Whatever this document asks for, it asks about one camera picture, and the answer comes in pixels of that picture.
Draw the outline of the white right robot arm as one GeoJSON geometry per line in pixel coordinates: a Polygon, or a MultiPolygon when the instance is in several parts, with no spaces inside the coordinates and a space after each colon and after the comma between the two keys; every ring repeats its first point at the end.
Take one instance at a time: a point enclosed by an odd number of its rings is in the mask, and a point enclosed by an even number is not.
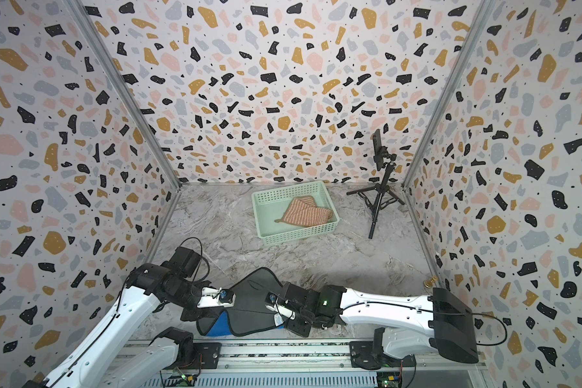
{"type": "Polygon", "coordinates": [[[374,325],[374,359],[437,352],[462,364],[479,361],[472,310],[447,289],[393,297],[343,286],[317,292],[287,283],[279,293],[268,292],[265,305],[284,320],[287,330],[302,337],[313,328],[374,325]]]}

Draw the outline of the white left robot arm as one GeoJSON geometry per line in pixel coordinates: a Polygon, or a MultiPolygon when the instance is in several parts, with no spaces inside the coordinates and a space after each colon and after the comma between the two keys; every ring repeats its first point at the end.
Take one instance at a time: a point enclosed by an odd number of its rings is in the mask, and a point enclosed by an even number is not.
{"type": "Polygon", "coordinates": [[[155,372],[186,365],[201,366],[202,357],[187,331],[168,328],[158,334],[145,352],[119,370],[108,367],[140,324],[165,305],[181,307],[190,320],[208,308],[234,304],[234,295],[211,287],[208,281],[192,281],[203,258],[180,247],[162,264],[146,263],[126,278],[114,306],[100,323],[56,369],[41,382],[29,380],[27,387],[137,386],[155,372]]]}

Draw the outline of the pink striped dishcloth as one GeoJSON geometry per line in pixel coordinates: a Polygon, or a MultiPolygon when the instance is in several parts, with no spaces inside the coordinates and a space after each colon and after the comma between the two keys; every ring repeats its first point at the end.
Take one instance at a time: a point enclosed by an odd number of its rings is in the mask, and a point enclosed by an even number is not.
{"type": "Polygon", "coordinates": [[[313,227],[327,224],[333,217],[334,212],[328,208],[319,207],[312,196],[295,197],[276,223],[313,227]]]}

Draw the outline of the blue dishcloth with black trim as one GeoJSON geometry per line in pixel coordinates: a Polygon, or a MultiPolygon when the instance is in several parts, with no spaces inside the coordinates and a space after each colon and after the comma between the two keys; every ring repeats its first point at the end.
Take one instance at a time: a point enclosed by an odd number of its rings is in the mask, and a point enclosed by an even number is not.
{"type": "Polygon", "coordinates": [[[277,329],[285,319],[273,303],[282,284],[268,268],[258,268],[230,288],[235,295],[232,307],[207,309],[197,320],[202,336],[243,337],[277,329]]]}

